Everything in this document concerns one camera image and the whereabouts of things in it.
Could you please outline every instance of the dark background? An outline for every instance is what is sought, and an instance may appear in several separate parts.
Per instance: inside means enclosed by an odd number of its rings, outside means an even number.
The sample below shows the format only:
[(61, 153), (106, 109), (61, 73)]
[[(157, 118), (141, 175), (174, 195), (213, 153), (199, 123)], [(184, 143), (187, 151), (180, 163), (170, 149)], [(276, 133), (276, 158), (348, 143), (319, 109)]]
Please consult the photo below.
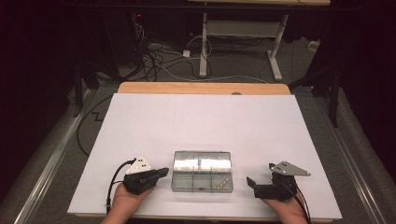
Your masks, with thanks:
[[(359, 15), (337, 17), (333, 23), (309, 12), (290, 16), (284, 38), (322, 39), (311, 72), (339, 59), (341, 87), (375, 152), (395, 179), (395, 4), (390, 0), (345, 0), (332, 1), (332, 5), (364, 6), (364, 10)], [(82, 19), (50, 0), (2, 1), (0, 9), (2, 200), (69, 106), (66, 96), (73, 87), (77, 62), (90, 59), (117, 73), (117, 64), (132, 61), (135, 55), (130, 53), (134, 30), (125, 13), (92, 13)], [(197, 35), (202, 29), (199, 14), (145, 16), (152, 31), (180, 45), (190, 33)], [(87, 84), (94, 86), (92, 74), (97, 69), (83, 71)], [(311, 84), (323, 80), (319, 77)]]

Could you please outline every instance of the white desk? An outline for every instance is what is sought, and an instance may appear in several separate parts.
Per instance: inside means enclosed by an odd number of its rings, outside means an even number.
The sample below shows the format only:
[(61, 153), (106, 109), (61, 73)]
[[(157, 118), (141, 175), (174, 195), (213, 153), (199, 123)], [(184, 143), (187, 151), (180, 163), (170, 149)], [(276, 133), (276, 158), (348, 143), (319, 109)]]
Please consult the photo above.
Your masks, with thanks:
[[(312, 173), (309, 177), (296, 176), (312, 219), (341, 218), (295, 97), (287, 93), (189, 94), (193, 86), (213, 88), (216, 85), (181, 84), (185, 94), (115, 94), (68, 213), (104, 216), (106, 192), (115, 171), (123, 162), (144, 154), (152, 168), (168, 167), (170, 172), (158, 181), (157, 188), (135, 217), (275, 220), (276, 214), (254, 198), (246, 177), (258, 184), (271, 184), (268, 163), (285, 160)], [(250, 89), (266, 87), (265, 84), (245, 85)], [(169, 91), (175, 84), (165, 86)], [(233, 193), (173, 192), (176, 150), (230, 151)], [(126, 169), (121, 170), (118, 180), (122, 180)]]
[[(265, 4), (265, 5), (301, 5), (305, 7), (328, 6), (330, 0), (189, 0), (193, 2), (207, 3), (229, 3), (229, 4)], [(276, 53), (279, 49), (285, 31), (289, 15), (283, 15), (280, 22), (249, 22), (249, 21), (209, 21), (207, 13), (204, 13), (202, 31), (202, 49), (200, 59), (200, 77), (206, 77), (207, 47), (206, 39), (208, 35), (237, 35), (274, 37), (274, 47), (267, 51), (268, 60), (271, 65), (274, 79), (282, 80), (282, 75), (276, 61)]]

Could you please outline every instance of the gray floor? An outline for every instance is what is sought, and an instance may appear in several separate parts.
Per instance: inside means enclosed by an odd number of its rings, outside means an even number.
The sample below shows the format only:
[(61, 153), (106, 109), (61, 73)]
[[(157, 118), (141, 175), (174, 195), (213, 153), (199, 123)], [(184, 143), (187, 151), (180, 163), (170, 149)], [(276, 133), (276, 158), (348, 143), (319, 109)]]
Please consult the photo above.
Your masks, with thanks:
[[(212, 76), (210, 77), (212, 80), (210, 81), (258, 82), (257, 79), (253, 79), (258, 78), (263, 82), (273, 83), (274, 79), (265, 53), (267, 49), (271, 49), (272, 44), (272, 40), (264, 40), (257, 47), (234, 49), (226, 56), (216, 56), (216, 54), (229, 51), (227, 42), (213, 44), (212, 55), (208, 59), (212, 69)], [(306, 49), (307, 44), (308, 41), (305, 39), (294, 43), (282, 43), (276, 58), (283, 75), (283, 83), (288, 84), (304, 76), (314, 56), (313, 52)], [(161, 55), (166, 60), (178, 57), (174, 54), (161, 53)], [(186, 61), (192, 63), (194, 73), (197, 75), (198, 61)], [(127, 73), (128, 70), (127, 66), (120, 68), (123, 74)], [(188, 63), (176, 64), (168, 68), (168, 71), (172, 75), (162, 70), (158, 74), (157, 81), (196, 80), (191, 75), (191, 66)], [(91, 102), (86, 104), (87, 107), (96, 105), (118, 89), (118, 83), (101, 77), (100, 88), (97, 91), (90, 91), (86, 98), (92, 98)], [(292, 93), (297, 97), (308, 131), (343, 215), (343, 219), (334, 221), (334, 223), (392, 223), (396, 219), (395, 185), (372, 150), (352, 111), (350, 111), (347, 98), (342, 90), (340, 90), (337, 114), (339, 128), (337, 129), (332, 127), (326, 116), (328, 102), (326, 97), (312, 97), (310, 88), (307, 87), (296, 88)], [(100, 112), (102, 118), (106, 113), (108, 104), (109, 101), (105, 101), (94, 111)], [(67, 136), (69, 127), (75, 121), (72, 117), (74, 109), (75, 106), (71, 104), (63, 118), (53, 128), (29, 163), (26, 164), (21, 176), (1, 204), (0, 223), (14, 223), (16, 220), (50, 160), (54, 149), (65, 141), (64, 137)], [(94, 121), (93, 117), (88, 116), (84, 120), (79, 132), (81, 144), (88, 152), (91, 150), (101, 127), (101, 122)], [(36, 210), (32, 211), (34, 216), (31, 216), (28, 222), (99, 223), (102, 220), (100, 217), (75, 217), (66, 213), (87, 159), (78, 147), (76, 133), (73, 133), (70, 141), (67, 141), (65, 145), (62, 163), (60, 163), (55, 177), (51, 180), (44, 198), (37, 201)]]

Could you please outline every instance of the white table surface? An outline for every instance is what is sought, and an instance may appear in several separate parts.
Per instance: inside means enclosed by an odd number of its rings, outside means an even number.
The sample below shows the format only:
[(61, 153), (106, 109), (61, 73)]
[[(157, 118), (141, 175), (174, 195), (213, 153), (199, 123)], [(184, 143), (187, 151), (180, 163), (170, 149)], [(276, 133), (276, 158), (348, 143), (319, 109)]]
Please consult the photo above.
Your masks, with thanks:
[[(233, 193), (173, 192), (177, 150), (231, 152)], [(341, 218), (293, 95), (115, 94), (68, 213), (105, 215), (112, 176), (123, 162), (140, 155), (146, 156), (153, 169), (168, 167), (170, 171), (135, 217), (276, 218), (254, 198), (246, 178), (271, 184), (268, 163), (288, 161), (312, 174), (296, 176), (311, 217)], [(118, 180), (127, 168), (120, 171)]]

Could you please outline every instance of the black cable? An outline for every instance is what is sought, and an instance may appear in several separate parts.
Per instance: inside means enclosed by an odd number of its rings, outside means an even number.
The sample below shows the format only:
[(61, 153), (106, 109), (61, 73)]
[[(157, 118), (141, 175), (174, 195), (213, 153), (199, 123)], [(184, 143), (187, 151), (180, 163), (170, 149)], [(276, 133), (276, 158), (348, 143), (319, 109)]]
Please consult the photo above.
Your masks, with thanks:
[(304, 204), (305, 204), (305, 207), (306, 207), (306, 212), (308, 213), (309, 219), (311, 219), (311, 214), (309, 214), (308, 203), (307, 203), (306, 200), (305, 200), (305, 197), (304, 197), (304, 195), (303, 195), (303, 192), (302, 192), (298, 187), (297, 187), (297, 190), (300, 191), (301, 196), (303, 197)]
[(179, 60), (179, 59), (184, 59), (184, 58), (185, 58), (185, 57), (181, 56), (181, 57), (178, 57), (178, 58), (175, 58), (175, 59), (173, 59), (173, 60), (166, 61), (166, 62), (163, 62), (163, 63), (171, 63), (171, 62), (177, 61), (177, 60)]
[(140, 79), (145, 79), (146, 81), (149, 81), (149, 78), (152, 77), (149, 74), (153, 70), (153, 67), (149, 66), (149, 65), (146, 65), (146, 62), (152, 63), (152, 61), (150, 59), (146, 59), (145, 64), (144, 64), (144, 70), (143, 70), (145, 75), (143, 77), (141, 77)]
[[(158, 73), (161, 70), (161, 64), (163, 62), (163, 56), (157, 54), (157, 53), (152, 53), (154, 56), (151, 55), (152, 52), (148, 52), (147, 54), (145, 54), (145, 56), (148, 58), (147, 61), (152, 63), (152, 66), (146, 66), (145, 67), (149, 68), (148, 72), (146, 73), (145, 70), (145, 80), (149, 81), (149, 78), (154, 77), (153, 81), (157, 80), (158, 77)], [(149, 73), (151, 73), (151, 71), (154, 70), (154, 75), (149, 76)]]
[(207, 60), (207, 58), (205, 57), (205, 55), (203, 53), (201, 53), (202, 57), (205, 59), (207, 67), (209, 68), (210, 74), (207, 75), (206, 77), (203, 78), (209, 78), (212, 76), (213, 72), (212, 72), (212, 66), (210, 65), (209, 61)]
[(161, 59), (158, 59), (159, 64), (163, 64), (163, 56), (159, 53), (156, 52), (151, 52), (152, 54), (154, 54), (154, 58), (157, 59), (157, 57), (160, 57)]
[(110, 198), (110, 194), (111, 194), (111, 190), (113, 189), (113, 185), (115, 183), (118, 183), (120, 181), (114, 182), (116, 180), (117, 175), (119, 174), (119, 171), (122, 169), (122, 167), (124, 167), (125, 165), (128, 164), (134, 164), (134, 162), (136, 161), (136, 158), (134, 158), (132, 161), (126, 161), (125, 163), (123, 163), (119, 169), (117, 169), (116, 173), (113, 175), (113, 178), (111, 179), (110, 182), (110, 186), (108, 187), (108, 193), (107, 193), (107, 199), (106, 199), (106, 213), (108, 214), (110, 212), (111, 209), (111, 198)]
[(173, 64), (171, 64), (171, 65), (169, 65), (169, 66), (165, 67), (165, 69), (168, 69), (168, 68), (170, 68), (170, 67), (172, 67), (172, 66), (174, 66), (174, 65), (176, 65), (176, 64), (178, 64), (178, 63), (188, 63), (188, 64), (190, 65), (190, 67), (191, 67), (191, 73), (192, 73), (192, 76), (193, 76), (193, 77), (196, 77), (196, 78), (202, 78), (202, 77), (198, 77), (198, 76), (196, 76), (196, 75), (194, 74), (194, 67), (193, 67), (192, 63), (190, 63), (190, 62), (186, 62), (186, 61), (182, 61), (182, 62), (173, 63)]
[(79, 146), (79, 149), (82, 151), (82, 153), (84, 153), (84, 155), (86, 155), (87, 157), (90, 156), (90, 154), (84, 150), (82, 144), (79, 141), (79, 129), (82, 126), (82, 123), (84, 122), (84, 120), (91, 114), (91, 112), (97, 107), (99, 106), (101, 103), (103, 103), (104, 101), (110, 99), (113, 95), (109, 95), (107, 96), (105, 99), (101, 100), (99, 103), (97, 103), (90, 111), (88, 111), (88, 113), (82, 118), (81, 122), (79, 123), (78, 127), (77, 127), (77, 132), (76, 132), (76, 138), (77, 138), (77, 143)]
[[(212, 48), (214, 48), (214, 47), (228, 48), (227, 46), (222, 46), (222, 45), (212, 45)], [(231, 54), (233, 52), (233, 43), (231, 43), (231, 48), (227, 49), (227, 50), (228, 51), (226, 51), (225, 53), (221, 53), (221, 54), (216, 53), (216, 52), (214, 52), (214, 50), (212, 50), (211, 55), (218, 56), (218, 57), (224, 57), (224, 56)]]
[(128, 79), (130, 77), (137, 75), (140, 71), (142, 71), (142, 68), (143, 68), (143, 62), (140, 60), (140, 62), (137, 64), (136, 68), (132, 72), (130, 72), (128, 75), (126, 75), (124, 78)]
[(166, 43), (172, 44), (173, 46), (176, 46), (177, 49), (184, 49), (184, 46), (182, 46), (180, 43), (178, 43), (177, 41), (171, 39), (170, 37), (166, 36), (166, 35), (161, 35), (155, 32), (151, 32), (150, 33), (154, 39), (156, 40), (162, 40)]
[(306, 223), (307, 223), (307, 224), (311, 224), (311, 216), (309, 216), (309, 215), (307, 214), (307, 212), (306, 212), (306, 210), (305, 210), (305, 207), (304, 207), (304, 205), (302, 204), (302, 202), (300, 201), (300, 199), (299, 199), (299, 198), (288, 188), (288, 186), (286, 186), (284, 183), (282, 183), (281, 181), (278, 181), (278, 180), (276, 180), (276, 179), (273, 179), (273, 180), (275, 180), (276, 183), (282, 185), (282, 186), (290, 193), (290, 195), (291, 195), (291, 196), (296, 200), (296, 202), (300, 205), (301, 209), (303, 209), (304, 217), (305, 217)]
[(218, 37), (218, 36), (214, 36), (214, 35), (211, 35), (210, 37), (213, 37), (214, 39), (217, 39), (217, 40), (221, 40), (221, 41), (227, 41), (229, 44), (230, 44), (230, 49), (226, 52), (226, 53), (223, 53), (223, 54), (216, 54), (214, 51), (215, 51), (215, 47), (224, 47), (224, 48), (227, 48), (227, 46), (219, 46), (219, 45), (216, 45), (216, 44), (214, 44), (214, 41), (213, 40), (211, 40), (210, 42), (212, 43), (212, 45), (211, 45), (211, 47), (212, 47), (212, 55), (215, 55), (215, 56), (226, 56), (226, 55), (229, 55), (229, 54), (231, 54), (235, 49), (243, 49), (243, 48), (247, 48), (247, 47), (257, 47), (257, 46), (259, 46), (261, 43), (262, 43), (262, 41), (264, 41), (265, 40), (265, 38), (264, 37), (255, 37), (255, 38), (250, 38), (250, 39), (240, 39), (240, 40), (237, 40), (237, 39), (235, 39), (235, 40), (231, 40), (231, 38), (230, 37), (227, 37), (227, 38), (220, 38), (220, 37)]

